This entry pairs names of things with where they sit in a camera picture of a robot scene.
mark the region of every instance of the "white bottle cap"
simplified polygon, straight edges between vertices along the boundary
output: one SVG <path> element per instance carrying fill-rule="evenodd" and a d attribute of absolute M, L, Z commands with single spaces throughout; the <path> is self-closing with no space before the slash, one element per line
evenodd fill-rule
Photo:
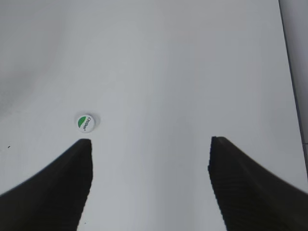
<path fill-rule="evenodd" d="M 94 130 L 95 120 L 92 116 L 85 114 L 78 117 L 77 126 L 79 131 L 83 133 L 89 133 Z"/>

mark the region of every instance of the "white surface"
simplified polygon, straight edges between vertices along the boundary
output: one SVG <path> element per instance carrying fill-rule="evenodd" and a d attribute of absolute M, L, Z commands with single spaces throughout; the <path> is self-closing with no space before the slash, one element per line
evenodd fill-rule
<path fill-rule="evenodd" d="M 308 0 L 281 0 L 281 7 L 304 142 L 308 143 Z"/>
<path fill-rule="evenodd" d="M 85 137 L 78 230 L 224 231 L 213 135 L 308 192 L 277 1 L 0 2 L 1 192 Z"/>

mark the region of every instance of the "green logo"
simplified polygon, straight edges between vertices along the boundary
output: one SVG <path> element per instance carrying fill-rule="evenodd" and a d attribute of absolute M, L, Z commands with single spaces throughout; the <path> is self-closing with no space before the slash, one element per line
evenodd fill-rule
<path fill-rule="evenodd" d="M 78 127 L 80 127 L 80 126 L 83 124 L 83 122 L 85 122 L 86 118 L 87 118 L 87 117 L 84 116 L 84 117 L 82 117 L 82 118 L 79 119 L 79 121 L 78 121 Z"/>

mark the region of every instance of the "white table surface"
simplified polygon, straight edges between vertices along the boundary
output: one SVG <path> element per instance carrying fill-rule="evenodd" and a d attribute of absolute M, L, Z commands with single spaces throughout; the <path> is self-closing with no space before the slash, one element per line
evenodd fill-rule
<path fill-rule="evenodd" d="M 308 192 L 278 1 L 0 0 L 0 193 L 89 138 L 79 231 L 225 231 L 215 135 Z"/>

